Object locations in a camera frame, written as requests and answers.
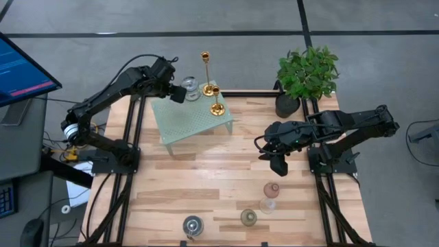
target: small bottle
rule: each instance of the small bottle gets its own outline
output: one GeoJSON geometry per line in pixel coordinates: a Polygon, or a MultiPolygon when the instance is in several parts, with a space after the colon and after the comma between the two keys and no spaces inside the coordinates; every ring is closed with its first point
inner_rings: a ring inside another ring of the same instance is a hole
{"type": "Polygon", "coordinates": [[[185,96],[186,100],[196,101],[201,96],[200,89],[198,88],[198,82],[193,76],[188,76],[183,79],[181,86],[187,90],[185,96]]]}

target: potted plant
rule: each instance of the potted plant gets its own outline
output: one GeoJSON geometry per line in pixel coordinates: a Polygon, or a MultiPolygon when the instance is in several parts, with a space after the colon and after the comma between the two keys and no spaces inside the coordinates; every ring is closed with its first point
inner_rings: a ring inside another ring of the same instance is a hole
{"type": "Polygon", "coordinates": [[[334,79],[338,78],[338,71],[334,61],[338,57],[328,50],[308,47],[302,54],[299,50],[288,51],[286,58],[279,60],[281,69],[277,78],[283,87],[283,93],[276,98],[276,114],[279,117],[289,117],[300,106],[302,99],[320,99],[322,95],[331,97],[336,90],[334,79]]]}

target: paper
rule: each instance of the paper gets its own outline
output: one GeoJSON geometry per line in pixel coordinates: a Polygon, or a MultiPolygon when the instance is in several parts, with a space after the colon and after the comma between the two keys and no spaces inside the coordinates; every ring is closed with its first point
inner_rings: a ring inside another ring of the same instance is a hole
{"type": "MultiPolygon", "coordinates": [[[[89,161],[89,162],[77,164],[73,168],[92,175],[91,173],[92,166],[93,163],[89,161]]],[[[90,189],[76,185],[70,181],[66,181],[66,184],[67,184],[67,192],[69,193],[69,198],[70,198],[70,207],[77,207],[81,204],[88,202],[88,198],[90,197],[90,189]]]]}

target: gray floor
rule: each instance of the gray floor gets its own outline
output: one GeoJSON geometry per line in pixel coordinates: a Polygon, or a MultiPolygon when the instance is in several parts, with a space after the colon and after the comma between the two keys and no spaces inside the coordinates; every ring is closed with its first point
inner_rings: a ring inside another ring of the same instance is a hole
{"type": "MultiPolygon", "coordinates": [[[[0,8],[5,2],[0,0],[0,8]]],[[[439,30],[437,0],[305,0],[305,8],[311,31],[439,30]]],[[[208,30],[301,30],[301,22],[294,0],[14,0],[0,23],[1,32],[16,34],[208,30]]],[[[361,152],[357,159],[361,194],[374,242],[439,245],[439,210],[434,202],[439,198],[439,167],[417,163],[405,146],[409,123],[439,118],[439,36],[311,38],[314,46],[328,45],[340,58],[337,97],[342,110],[387,104],[401,126],[392,138],[369,140],[355,148],[361,152]]],[[[63,84],[50,97],[70,100],[82,100],[99,90],[127,59],[140,53],[179,56],[176,80],[181,80],[188,75],[204,77],[199,54],[209,50],[212,77],[222,88],[270,89],[278,58],[288,49],[305,47],[302,36],[16,38],[14,42],[63,84]]],[[[151,62],[145,59],[133,65],[151,62]]],[[[49,103],[46,130],[54,139],[62,138],[59,123],[68,107],[49,103]]],[[[104,112],[94,121],[104,123],[107,116],[104,112]]],[[[411,132],[427,126],[414,126],[411,132]]],[[[420,159],[439,163],[431,141],[412,148],[420,159]]],[[[60,233],[72,223],[63,222],[60,233]]],[[[78,229],[71,235],[78,235],[78,229]]]]}

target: light green tray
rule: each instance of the light green tray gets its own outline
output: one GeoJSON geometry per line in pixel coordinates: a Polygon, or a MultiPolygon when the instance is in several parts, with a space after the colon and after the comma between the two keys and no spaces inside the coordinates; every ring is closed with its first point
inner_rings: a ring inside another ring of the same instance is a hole
{"type": "Polygon", "coordinates": [[[210,112],[211,105],[215,103],[215,96],[207,97],[201,94],[196,101],[185,100],[183,104],[175,103],[168,98],[155,99],[151,103],[162,142],[170,155],[173,154],[172,143],[222,124],[225,124],[232,134],[233,116],[221,94],[218,95],[218,102],[226,108],[222,116],[214,116],[210,112]]]}

